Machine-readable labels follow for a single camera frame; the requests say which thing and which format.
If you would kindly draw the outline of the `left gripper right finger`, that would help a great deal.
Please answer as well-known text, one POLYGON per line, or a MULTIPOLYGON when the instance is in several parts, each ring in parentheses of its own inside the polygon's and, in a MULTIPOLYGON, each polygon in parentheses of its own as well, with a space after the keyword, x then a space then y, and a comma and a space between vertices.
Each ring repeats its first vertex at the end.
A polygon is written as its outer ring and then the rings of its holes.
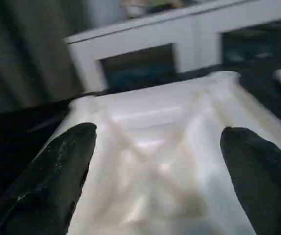
POLYGON ((224 128, 220 148, 256 234, 281 235, 281 150, 242 127, 224 128))

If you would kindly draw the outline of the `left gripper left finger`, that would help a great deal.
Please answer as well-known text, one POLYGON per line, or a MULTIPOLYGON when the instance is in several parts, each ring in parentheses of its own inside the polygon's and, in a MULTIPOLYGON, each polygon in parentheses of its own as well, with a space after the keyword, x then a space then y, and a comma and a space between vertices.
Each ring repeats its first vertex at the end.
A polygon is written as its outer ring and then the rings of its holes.
POLYGON ((25 135, 0 144, 0 235, 65 235, 89 171, 97 127, 84 122, 36 153, 25 135))

